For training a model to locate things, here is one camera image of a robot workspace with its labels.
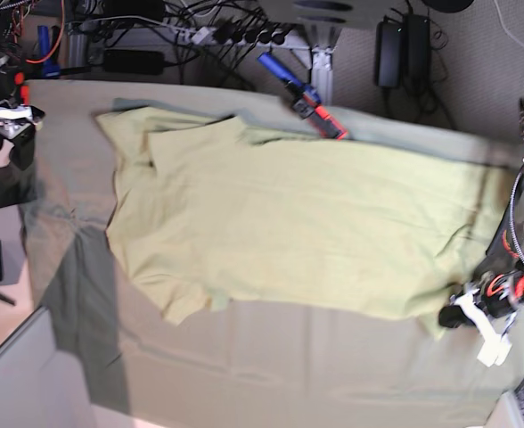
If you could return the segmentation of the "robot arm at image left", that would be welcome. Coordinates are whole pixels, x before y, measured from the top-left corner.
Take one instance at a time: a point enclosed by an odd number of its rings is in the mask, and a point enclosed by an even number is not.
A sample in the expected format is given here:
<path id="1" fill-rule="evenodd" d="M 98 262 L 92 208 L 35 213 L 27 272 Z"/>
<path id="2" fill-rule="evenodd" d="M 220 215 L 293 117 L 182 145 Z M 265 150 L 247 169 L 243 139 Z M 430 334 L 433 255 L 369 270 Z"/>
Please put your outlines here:
<path id="1" fill-rule="evenodd" d="M 0 150 L 12 143 L 10 162 L 27 169 L 34 160 L 36 133 L 45 113 L 29 103 L 24 58 L 18 44 L 20 19 L 29 1 L 0 1 Z"/>

